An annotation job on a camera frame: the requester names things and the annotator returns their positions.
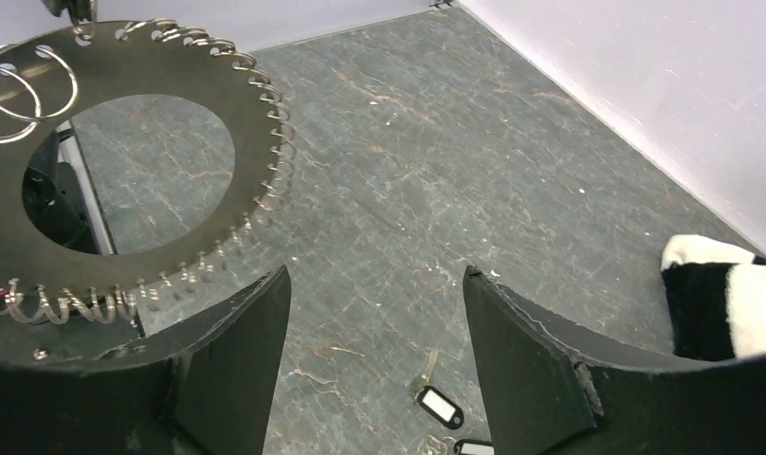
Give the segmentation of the metal disc with key rings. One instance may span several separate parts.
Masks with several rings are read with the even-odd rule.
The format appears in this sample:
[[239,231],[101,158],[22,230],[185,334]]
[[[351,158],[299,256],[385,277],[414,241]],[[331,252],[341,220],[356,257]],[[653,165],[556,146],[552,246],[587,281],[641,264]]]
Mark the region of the metal disc with key rings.
[[[163,245],[98,255],[61,246],[27,216],[22,182],[43,140],[108,101],[164,95],[218,117],[234,150],[222,199],[198,225]],[[254,222],[290,187],[295,131],[281,91],[256,59],[201,27],[166,18],[106,21],[92,38],[73,27],[0,46],[0,315],[101,323],[182,297],[228,264]]]

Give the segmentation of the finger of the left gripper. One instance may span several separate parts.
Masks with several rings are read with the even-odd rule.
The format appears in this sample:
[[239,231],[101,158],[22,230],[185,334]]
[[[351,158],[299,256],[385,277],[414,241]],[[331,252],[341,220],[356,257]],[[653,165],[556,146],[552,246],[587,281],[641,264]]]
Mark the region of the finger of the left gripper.
[[54,17],[61,17],[66,12],[74,25],[98,21],[96,0],[42,0],[42,4]]

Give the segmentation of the aluminium corner post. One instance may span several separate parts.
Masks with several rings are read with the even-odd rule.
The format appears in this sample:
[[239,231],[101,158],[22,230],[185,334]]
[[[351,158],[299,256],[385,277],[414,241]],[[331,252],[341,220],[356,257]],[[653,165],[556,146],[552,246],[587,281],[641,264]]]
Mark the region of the aluminium corner post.
[[454,1],[453,0],[434,0],[430,3],[429,6],[434,9],[453,8]]

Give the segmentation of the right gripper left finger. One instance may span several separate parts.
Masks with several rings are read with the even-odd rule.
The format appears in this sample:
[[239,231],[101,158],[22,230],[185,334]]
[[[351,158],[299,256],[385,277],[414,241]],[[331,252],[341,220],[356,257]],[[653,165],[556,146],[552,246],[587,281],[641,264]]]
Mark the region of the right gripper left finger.
[[260,454],[288,328],[280,266],[92,358],[0,360],[0,454]]

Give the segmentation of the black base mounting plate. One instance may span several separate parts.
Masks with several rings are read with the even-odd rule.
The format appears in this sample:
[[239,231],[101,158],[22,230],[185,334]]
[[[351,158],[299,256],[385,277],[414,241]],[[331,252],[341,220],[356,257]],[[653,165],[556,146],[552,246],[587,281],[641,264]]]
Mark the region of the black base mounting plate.
[[14,281],[0,287],[0,360],[41,364],[92,358],[145,336],[137,309],[100,296],[86,300],[88,313],[72,300],[50,299]]

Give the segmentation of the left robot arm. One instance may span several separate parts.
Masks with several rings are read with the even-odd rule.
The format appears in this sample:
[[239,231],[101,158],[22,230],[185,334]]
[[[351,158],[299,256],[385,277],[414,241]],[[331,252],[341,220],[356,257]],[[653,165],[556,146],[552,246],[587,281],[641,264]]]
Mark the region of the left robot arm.
[[51,132],[32,155],[22,201],[30,222],[56,244],[82,253],[116,253],[72,121]]

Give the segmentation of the aluminium frame rail front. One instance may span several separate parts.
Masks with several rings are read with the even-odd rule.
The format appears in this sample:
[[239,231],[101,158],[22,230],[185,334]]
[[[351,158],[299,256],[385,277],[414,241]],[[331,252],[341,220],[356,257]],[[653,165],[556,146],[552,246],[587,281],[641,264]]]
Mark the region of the aluminium frame rail front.
[[81,204],[87,224],[91,230],[97,252],[101,255],[115,255],[117,249],[104,218],[98,192],[92,174],[84,157],[82,145],[71,120],[63,122],[56,133],[60,137],[58,162],[66,163],[75,174],[80,191]]

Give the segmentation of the black and white checkered pillow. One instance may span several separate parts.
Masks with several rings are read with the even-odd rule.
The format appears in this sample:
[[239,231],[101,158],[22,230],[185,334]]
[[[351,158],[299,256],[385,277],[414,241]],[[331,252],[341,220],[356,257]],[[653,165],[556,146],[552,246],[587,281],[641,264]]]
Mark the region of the black and white checkered pillow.
[[660,273],[674,355],[719,362],[766,353],[766,257],[675,234],[662,250]]

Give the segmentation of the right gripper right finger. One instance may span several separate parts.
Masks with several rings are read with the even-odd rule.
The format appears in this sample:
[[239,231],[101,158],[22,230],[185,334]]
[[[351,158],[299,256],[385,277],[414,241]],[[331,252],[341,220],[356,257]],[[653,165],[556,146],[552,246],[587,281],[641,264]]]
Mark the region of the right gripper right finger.
[[766,454],[766,354],[705,362],[607,337],[465,269],[499,454]]

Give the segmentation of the key with black tag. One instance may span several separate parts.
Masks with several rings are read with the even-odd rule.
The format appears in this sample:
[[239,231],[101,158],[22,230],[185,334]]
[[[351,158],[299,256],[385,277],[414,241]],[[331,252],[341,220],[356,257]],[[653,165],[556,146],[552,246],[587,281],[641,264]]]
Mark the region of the key with black tag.
[[419,455],[494,455],[495,449],[488,441],[426,435],[419,443],[417,453]]
[[426,368],[410,382],[410,398],[445,428],[457,430],[465,422],[463,410],[431,384],[438,355],[436,349],[429,352]]

